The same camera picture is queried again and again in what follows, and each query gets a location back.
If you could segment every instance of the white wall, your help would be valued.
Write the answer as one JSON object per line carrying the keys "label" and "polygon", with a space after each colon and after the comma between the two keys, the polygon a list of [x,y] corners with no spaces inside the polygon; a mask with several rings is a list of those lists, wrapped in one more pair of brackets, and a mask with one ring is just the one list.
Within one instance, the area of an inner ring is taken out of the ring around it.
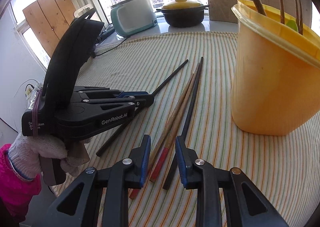
{"label": "white wall", "polygon": [[11,9],[7,8],[0,19],[0,118],[16,129],[10,107],[13,97],[24,81],[43,82],[45,71],[16,31],[9,11]]}
{"label": "white wall", "polygon": [[18,133],[0,120],[0,147],[4,144],[13,143]]}

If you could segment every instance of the electrical outlet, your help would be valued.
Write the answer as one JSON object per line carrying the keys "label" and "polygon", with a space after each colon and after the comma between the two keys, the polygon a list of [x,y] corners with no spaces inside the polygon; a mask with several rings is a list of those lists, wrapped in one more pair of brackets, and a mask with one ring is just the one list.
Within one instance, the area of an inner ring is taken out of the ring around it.
{"label": "electrical outlet", "polygon": [[26,92],[25,92],[27,100],[29,100],[31,98],[31,93],[32,93],[33,89],[34,89],[33,85],[31,85],[31,84],[27,85]]}

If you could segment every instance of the power cord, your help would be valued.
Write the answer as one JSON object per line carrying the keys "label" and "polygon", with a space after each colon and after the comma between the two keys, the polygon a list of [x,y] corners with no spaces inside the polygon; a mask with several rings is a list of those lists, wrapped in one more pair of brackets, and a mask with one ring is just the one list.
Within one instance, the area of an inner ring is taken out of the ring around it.
{"label": "power cord", "polygon": [[115,46],[115,47],[113,47],[113,48],[111,48],[111,49],[103,52],[102,54],[96,55],[96,57],[97,57],[97,56],[100,56],[100,55],[103,55],[103,54],[105,54],[105,53],[107,53],[107,52],[109,52],[109,51],[111,51],[111,50],[113,50],[113,49],[116,49],[119,45],[121,45],[124,41],[126,41],[126,40],[129,39],[129,38],[130,38],[130,36],[129,36],[129,37],[126,37],[120,44],[118,44],[117,46]]}

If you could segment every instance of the black chopstick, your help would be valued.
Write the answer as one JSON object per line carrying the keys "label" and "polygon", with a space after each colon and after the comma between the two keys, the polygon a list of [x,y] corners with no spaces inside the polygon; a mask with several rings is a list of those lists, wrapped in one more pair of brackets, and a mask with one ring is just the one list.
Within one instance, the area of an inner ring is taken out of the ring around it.
{"label": "black chopstick", "polygon": [[[186,63],[189,60],[186,59],[177,69],[174,70],[170,76],[164,80],[162,84],[160,84],[155,91],[151,94],[153,97],[156,96],[162,88],[186,65]],[[134,117],[136,117],[141,111],[143,110],[142,108],[137,108],[136,111],[134,112]],[[126,128],[127,125],[130,124],[131,121],[123,123],[112,135],[111,137],[102,145],[102,147],[97,151],[96,155],[98,157],[102,156],[103,153],[107,150],[108,147],[116,140],[116,138],[122,133],[122,131]]]}
{"label": "black chopstick", "polygon": [[[189,125],[190,125],[190,121],[191,121],[191,117],[192,117],[192,113],[193,113],[193,108],[194,108],[195,102],[196,102],[197,92],[198,92],[198,88],[199,88],[199,82],[200,82],[200,78],[201,78],[202,66],[203,66],[203,57],[201,57],[201,60],[200,60],[200,66],[199,66],[199,69],[198,69],[198,72],[196,75],[195,86],[193,88],[193,93],[192,93],[192,97],[191,97],[191,102],[190,102],[188,114],[187,114],[186,121],[184,123],[183,130],[181,133],[181,137],[183,137],[184,140],[186,140],[186,137],[187,137],[187,133],[189,130]],[[177,158],[176,158],[176,154],[175,154],[173,157],[167,178],[165,179],[164,185],[162,187],[163,189],[169,190],[170,185],[173,180],[173,177],[174,177],[174,173],[176,172],[177,167],[178,167],[178,162],[177,162]]]}

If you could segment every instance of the blue gripper pad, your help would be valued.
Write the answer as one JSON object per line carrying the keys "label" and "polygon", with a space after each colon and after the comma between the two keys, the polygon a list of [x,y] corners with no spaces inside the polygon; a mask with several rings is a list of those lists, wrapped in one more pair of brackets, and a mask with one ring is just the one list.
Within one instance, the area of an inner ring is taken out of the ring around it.
{"label": "blue gripper pad", "polygon": [[125,91],[119,94],[117,98],[125,98],[129,96],[135,96],[135,95],[148,95],[149,93],[146,91]]}
{"label": "blue gripper pad", "polygon": [[140,187],[142,188],[144,182],[147,178],[147,170],[148,170],[148,163],[149,163],[149,156],[151,150],[151,138],[148,136],[147,145],[143,154],[143,159],[141,163],[141,177],[140,177]]}
{"label": "blue gripper pad", "polygon": [[179,168],[179,174],[181,183],[183,184],[183,187],[186,188],[186,185],[188,183],[187,180],[187,166],[186,162],[184,161],[182,148],[179,142],[179,138],[176,138],[176,155],[177,155],[177,161],[178,161],[178,168]]}

